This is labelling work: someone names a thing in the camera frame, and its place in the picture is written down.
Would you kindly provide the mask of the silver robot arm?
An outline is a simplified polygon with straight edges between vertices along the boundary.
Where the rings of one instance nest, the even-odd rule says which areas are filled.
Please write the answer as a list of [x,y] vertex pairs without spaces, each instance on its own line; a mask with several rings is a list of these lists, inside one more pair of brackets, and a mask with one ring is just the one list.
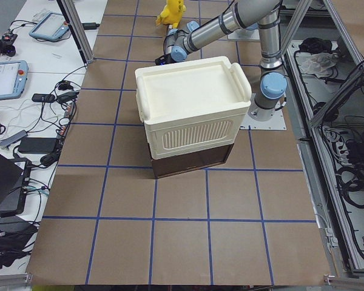
[[155,62],[158,65],[183,62],[189,54],[224,36],[230,41],[259,42],[260,86],[248,114],[256,121],[266,122],[286,105],[288,83],[280,70],[283,65],[280,7],[281,1],[238,1],[202,25],[191,21],[177,27],[171,23],[163,55]]

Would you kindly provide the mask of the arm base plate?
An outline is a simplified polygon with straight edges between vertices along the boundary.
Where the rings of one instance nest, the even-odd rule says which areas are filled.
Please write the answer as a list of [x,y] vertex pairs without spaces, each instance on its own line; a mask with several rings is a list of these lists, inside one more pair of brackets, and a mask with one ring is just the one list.
[[252,106],[241,122],[240,130],[287,130],[283,110],[264,110]]

